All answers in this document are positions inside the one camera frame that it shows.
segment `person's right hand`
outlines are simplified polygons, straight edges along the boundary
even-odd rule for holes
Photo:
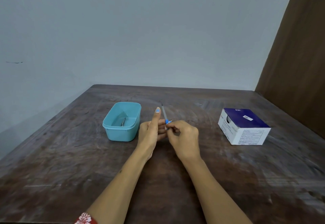
[[[176,155],[182,160],[195,160],[201,158],[199,149],[199,130],[185,121],[175,121],[166,125],[169,142]]]

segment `table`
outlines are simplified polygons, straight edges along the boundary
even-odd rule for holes
[[[253,91],[94,85],[0,161],[0,221],[72,223],[137,143],[109,141],[114,103],[138,102],[141,122],[162,102],[199,129],[201,156],[254,223],[325,223],[325,141]],[[262,146],[232,146],[222,108],[248,108],[271,126]],[[205,223],[193,184],[168,140],[157,143],[125,223]]]

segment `wall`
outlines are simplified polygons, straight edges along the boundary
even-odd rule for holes
[[[0,157],[95,83],[254,90],[287,3],[0,0]]]
[[[325,0],[290,0],[256,91],[325,138]]]

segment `person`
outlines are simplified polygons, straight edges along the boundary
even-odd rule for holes
[[[158,107],[151,121],[140,125],[138,144],[120,172],[76,224],[124,223],[130,200],[145,163],[157,141],[168,136],[178,158],[192,179],[208,224],[251,223],[210,173],[200,156],[199,131],[185,121],[165,125]]]

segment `forearm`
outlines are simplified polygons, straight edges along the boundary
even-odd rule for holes
[[[124,223],[134,188],[147,158],[146,150],[136,148],[120,172],[89,207],[87,213],[98,224]]]
[[[192,179],[208,224],[252,223],[212,176],[201,158],[182,162]]]

